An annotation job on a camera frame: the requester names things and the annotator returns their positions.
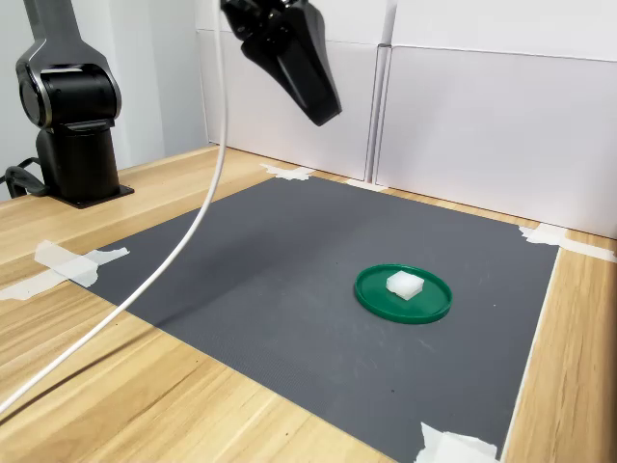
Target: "green lid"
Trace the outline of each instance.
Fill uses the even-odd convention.
[[[404,271],[424,280],[422,292],[409,301],[386,288],[389,277]],[[421,268],[385,263],[363,270],[356,279],[356,297],[371,312],[398,323],[432,323],[447,315],[452,291],[443,280]]]

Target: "cable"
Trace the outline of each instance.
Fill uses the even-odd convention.
[[[223,99],[223,115],[222,115],[222,124],[221,124],[221,142],[219,146],[219,157],[216,163],[216,170],[214,172],[214,177],[212,178],[212,182],[210,183],[210,190],[208,191],[207,197],[201,206],[200,212],[197,215],[193,225],[186,232],[181,241],[177,244],[172,253],[165,259],[165,261],[161,264],[160,267],[154,271],[150,277],[145,280],[141,286],[137,288],[133,294],[128,296],[128,298],[113,312],[111,312],[107,317],[101,321],[98,325],[96,325],[90,333],[84,336],[81,340],[72,345],[67,351],[65,351],[60,357],[54,360],[47,367],[42,369],[38,374],[36,374],[30,381],[24,384],[21,388],[19,388],[13,395],[11,395],[8,399],[6,399],[2,405],[0,405],[0,415],[2,415],[7,409],[13,405],[20,397],[26,394],[34,385],[36,385],[42,378],[44,378],[48,373],[50,373],[55,367],[61,364],[64,360],[66,360],[70,355],[75,353],[80,347],[82,347],[86,342],[91,340],[96,334],[105,328],[114,318],[116,318],[120,313],[124,312],[134,301],[137,299],[142,293],[149,288],[152,283],[156,281],[158,277],[170,266],[170,264],[175,260],[178,254],[184,249],[186,243],[189,242],[195,230],[201,223],[201,219],[205,215],[206,211],[210,207],[210,203],[212,203],[212,198],[214,197],[214,193],[216,192],[216,188],[219,185],[219,179],[221,178],[221,172],[223,171],[223,163],[225,161],[225,150],[227,148],[228,143],[228,91],[227,85],[225,81],[225,69],[224,69],[224,61],[223,61],[223,47],[221,45],[221,18],[220,18],[220,3],[218,1],[213,1],[213,12],[214,12],[214,24],[215,24],[215,35],[214,41],[216,45],[216,58],[217,65],[219,69],[219,84],[221,90],[221,96]]]

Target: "white foam block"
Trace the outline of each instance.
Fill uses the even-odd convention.
[[[420,294],[423,286],[424,280],[416,275],[403,272],[402,270],[389,277],[386,282],[388,291],[393,292],[398,297],[401,297],[406,301],[409,301],[412,297]]]

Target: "wooden table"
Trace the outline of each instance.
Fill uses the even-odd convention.
[[[136,193],[91,209],[76,210],[49,198],[1,203],[0,287],[44,270],[33,259],[44,239],[85,254],[199,207],[215,158],[211,148],[123,171],[122,183]],[[292,167],[230,150],[216,199],[270,178],[261,162]],[[385,193],[537,226],[402,191]],[[617,249],[610,239],[569,234]],[[614,263],[560,251],[505,461],[617,461],[616,288]],[[111,310],[110,303],[70,282],[26,302],[0,302],[0,399]],[[0,420],[3,462],[388,460],[129,313]]]

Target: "white tape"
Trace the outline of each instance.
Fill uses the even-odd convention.
[[[35,261],[84,287],[92,286],[98,278],[96,275],[98,264],[83,256],[77,256],[51,241],[45,240],[37,246]]]
[[[268,170],[268,174],[275,174],[276,178],[285,178],[286,180],[308,180],[309,174],[315,172],[314,169],[308,167],[299,167],[293,170],[281,169],[279,167],[270,166],[269,164],[259,164]]]
[[[377,192],[388,189],[386,186],[376,185],[375,183],[368,183],[367,181],[353,180],[352,178],[347,180],[345,183],[351,186],[357,186],[358,188],[363,188],[365,190],[377,191]]]
[[[37,246],[35,261],[49,267],[49,270],[0,290],[0,301],[8,299],[27,301],[67,280],[73,280],[78,285],[89,287],[98,279],[99,265],[127,254],[126,248],[122,248],[110,252],[91,251],[85,256],[78,256],[45,240]]]
[[[591,258],[617,262],[617,257],[615,257],[614,252],[566,238],[567,230],[561,227],[540,224],[536,230],[526,227],[519,227],[519,230],[523,234],[523,237],[527,238],[529,243],[560,246],[568,251],[583,254]]]
[[[469,436],[440,432],[422,423],[424,449],[416,463],[496,463],[497,447]]]

